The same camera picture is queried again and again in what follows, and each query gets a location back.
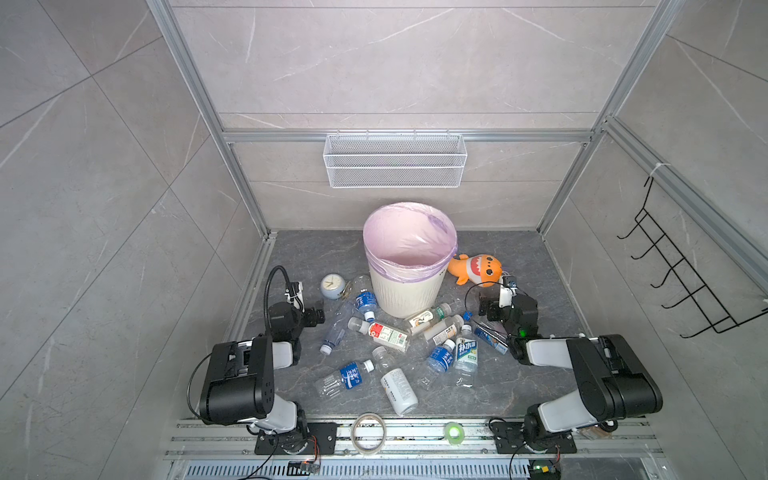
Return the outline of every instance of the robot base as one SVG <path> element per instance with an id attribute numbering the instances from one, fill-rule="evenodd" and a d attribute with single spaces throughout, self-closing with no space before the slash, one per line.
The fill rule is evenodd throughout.
<path id="1" fill-rule="evenodd" d="M 576 444 L 570 432 L 555 433 L 543 436 L 539 439 L 528 434 L 529 426 L 535 423 L 531 418 L 531 410 L 538 405 L 531 406 L 523 422 L 506 422 L 502 420 L 491 421 L 490 428 L 496 442 L 496 452 L 500 454 L 518 454 L 523 452 L 521 445 L 538 453 L 576 453 Z"/>
<path id="2" fill-rule="evenodd" d="M 278 433 L 277 441 L 279 445 L 275 451 L 274 435 L 268 434 L 263 430 L 259 431 L 256 440 L 256 448 L 253 452 L 256 455 L 269 455 L 273 451 L 275 455 L 299 455 L 313 452 L 312 437 L 317 439 L 321 455 L 333 455 L 336 450 L 336 429 L 337 423 L 307 423 L 304 410 L 297 404 L 296 410 L 296 428 L 290 432 Z"/>

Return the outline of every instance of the plush toy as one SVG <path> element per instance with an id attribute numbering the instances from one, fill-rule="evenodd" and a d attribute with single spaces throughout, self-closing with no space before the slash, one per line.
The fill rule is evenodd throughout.
<path id="1" fill-rule="evenodd" d="M 469 258 L 462 254 L 458 258 L 453 257 L 448 264 L 448 271 L 457 276 L 457 285 L 464 285 L 467 280 L 473 283 L 498 282 L 502 277 L 502 263 L 490 255 L 477 255 Z M 491 286 L 493 283 L 485 283 L 482 286 Z"/>

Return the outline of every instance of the gray tile wall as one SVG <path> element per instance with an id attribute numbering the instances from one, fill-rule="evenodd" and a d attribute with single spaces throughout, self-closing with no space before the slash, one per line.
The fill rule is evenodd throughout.
<path id="1" fill-rule="evenodd" d="M 765 478 L 768 318 L 720 335 L 680 337 L 704 328 L 706 320 L 691 300 L 661 308 L 683 298 L 683 287 L 673 277 L 659 289 L 650 286 L 664 278 L 667 266 L 656 252 L 631 259 L 650 246 L 639 230 L 617 238 L 634 225 L 646 178 L 615 143 L 604 141 L 547 243 L 593 333 L 624 335 L 658 382 L 664 407 L 650 416 L 651 426 L 678 477 Z M 658 186 L 647 208 L 731 314 L 746 319 L 765 307 L 765 294 Z M 673 254 L 671 245 L 660 245 Z M 690 271 L 681 275 L 693 280 Z M 697 300 L 713 318 L 723 315 L 707 294 Z"/>
<path id="2" fill-rule="evenodd" d="M 267 223 L 277 229 L 359 229 L 377 207 L 419 201 L 462 229 L 533 230 L 579 143 L 468 143 L 458 188 L 333 189 L 323 144 L 237 144 Z"/>
<path id="3" fill-rule="evenodd" d="M 226 127 L 591 127 L 654 2 L 176 0 Z"/>
<path id="4" fill-rule="evenodd" d="M 619 117 L 768 250 L 768 3 L 689 0 Z"/>
<path id="5" fill-rule="evenodd" d="M 256 229 L 143 0 L 0 18 L 0 478 L 148 478 Z"/>

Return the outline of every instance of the black wire rack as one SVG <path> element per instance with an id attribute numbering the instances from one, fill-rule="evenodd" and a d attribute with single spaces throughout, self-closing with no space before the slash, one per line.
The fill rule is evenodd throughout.
<path id="1" fill-rule="evenodd" d="M 648 250 L 645 250 L 645 252 L 643 252 L 643 254 L 640 255 L 639 257 L 635 257 L 634 255 L 631 256 L 632 260 L 639 260 L 639 259 L 645 257 L 646 255 L 648 255 L 648 253 L 651 252 L 652 250 L 656 250 L 659 253 L 659 255 L 661 256 L 661 258 L 664 259 L 664 262 L 667 264 L 667 266 L 669 267 L 667 269 L 667 273 L 664 275 L 664 278 L 661 280 L 661 283 L 659 283 L 658 285 L 651 284 L 651 286 L 653 288 L 661 288 L 661 286 L 664 285 L 664 283 L 667 281 L 669 276 L 671 274 L 673 274 L 673 275 L 675 275 L 677 280 L 680 282 L 680 285 L 682 285 L 683 288 L 685 289 L 685 292 L 687 294 L 686 296 L 684 296 L 683 298 L 679 299 L 673 305 L 669 305 L 669 306 L 662 305 L 661 308 L 671 309 L 671 308 L 674 308 L 674 307 L 680 305 L 685 300 L 691 299 L 691 301 L 693 301 L 696 304 L 696 307 L 699 309 L 701 314 L 704 316 L 704 319 L 706 319 L 707 323 L 709 323 L 709 326 L 704 327 L 703 329 L 699 330 L 698 332 L 696 332 L 696 333 L 694 333 L 692 335 L 680 334 L 680 336 L 685 338 L 685 339 L 689 339 L 689 338 L 695 337 L 696 335 L 699 335 L 700 333 L 704 333 L 704 332 L 706 332 L 707 330 L 710 330 L 710 329 L 713 330 L 715 333 L 725 333 L 725 332 L 727 332 L 730 329 L 734 329 L 734 328 L 736 328 L 738 326 L 742 326 L 744 323 L 751 322 L 752 320 L 754 320 L 754 319 L 756 319 L 758 317 L 761 317 L 763 315 L 768 314 L 768 308 L 764 308 L 757 315 L 751 316 L 750 318 L 748 318 L 746 320 L 743 320 L 741 322 L 739 322 L 735 318 L 733 318 L 733 316 L 730 314 L 730 312 L 728 312 L 728 309 L 723 305 L 722 302 L 720 302 L 720 299 L 717 298 L 717 295 L 715 295 L 715 292 L 712 291 L 710 286 L 707 285 L 707 282 L 705 282 L 704 279 L 701 278 L 701 275 L 696 270 L 696 268 L 688 261 L 688 259 L 685 257 L 685 255 L 683 255 L 683 252 L 681 252 L 680 249 L 677 247 L 675 242 L 673 242 L 672 239 L 669 237 L 669 235 L 667 235 L 667 232 L 665 232 L 664 229 L 661 228 L 661 225 L 659 225 L 659 223 L 653 218 L 653 216 L 651 216 L 650 212 L 646 209 L 646 204 L 648 203 L 648 196 L 650 195 L 650 189 L 654 185 L 654 179 L 652 177 L 648 177 L 648 179 L 645 180 L 645 184 L 643 184 L 643 187 L 645 187 L 646 185 L 647 185 L 648 189 L 647 189 L 647 191 L 645 193 L 645 200 L 643 202 L 643 207 L 640 209 L 639 212 L 637 212 L 637 215 L 634 216 L 634 227 L 632 227 L 632 230 L 630 230 L 630 232 L 627 233 L 626 235 L 624 235 L 623 237 L 621 237 L 621 236 L 617 236 L 617 237 L 620 240 L 624 240 L 627 237 L 629 237 L 635 230 L 640 229 L 640 231 L 642 231 L 645 234 L 645 237 L 650 241 L 650 247 L 648 247 Z M 648 220 L 648 221 L 652 222 L 653 225 L 655 225 L 655 227 L 661 232 L 661 235 L 656 240 L 654 240 L 651 237 L 651 235 L 647 232 L 645 227 L 643 227 L 642 222 L 645 221 L 645 220 Z M 664 252 L 661 251 L 661 248 L 659 248 L 659 242 L 661 242 L 665 238 L 667 239 L 669 244 L 671 244 L 671 246 L 674 248 L 674 250 L 677 251 L 677 253 L 680 255 L 680 259 L 678 261 L 674 262 L 674 263 L 672 263 L 672 260 L 670 259 L 670 257 L 668 255 L 665 255 Z M 692 271 L 696 275 L 696 278 L 698 278 L 698 280 L 701 282 L 701 286 L 699 286 L 699 287 L 697 287 L 695 289 L 692 289 L 692 287 L 688 286 L 686 284 L 686 282 L 683 281 L 683 278 L 682 278 L 680 272 L 678 272 L 678 270 L 676 270 L 676 269 L 684 268 L 684 267 L 688 267 L 690 269 L 690 271 Z M 723 311 L 725 312 L 725 317 L 723 317 L 722 319 L 717 320 L 716 322 L 713 322 L 712 319 L 710 318 L 710 316 L 708 316 L 707 313 L 704 311 L 704 308 L 702 308 L 701 302 L 699 300 L 697 300 L 696 297 L 694 296 L 694 295 L 696 295 L 699 292 L 701 292 L 703 294 L 711 295 L 712 298 L 717 302 L 717 304 L 720 305 L 720 308 L 722 308 Z"/>

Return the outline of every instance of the wire basket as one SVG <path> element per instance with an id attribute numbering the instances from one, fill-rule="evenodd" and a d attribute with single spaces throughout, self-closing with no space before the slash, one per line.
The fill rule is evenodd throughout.
<path id="1" fill-rule="evenodd" d="M 333 188 L 458 187 L 467 148 L 460 134 L 333 134 L 323 159 Z"/>

